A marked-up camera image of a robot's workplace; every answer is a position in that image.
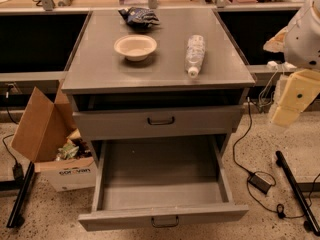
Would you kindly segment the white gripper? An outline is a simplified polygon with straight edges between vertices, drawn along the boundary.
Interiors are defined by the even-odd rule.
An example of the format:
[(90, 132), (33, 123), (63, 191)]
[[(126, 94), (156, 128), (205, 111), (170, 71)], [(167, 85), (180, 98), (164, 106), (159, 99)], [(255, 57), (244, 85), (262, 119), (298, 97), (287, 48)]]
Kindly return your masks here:
[(306, 0), (287, 25), (284, 58), (298, 68), (308, 68), (281, 79), (270, 123), (287, 128), (320, 94), (320, 0)]

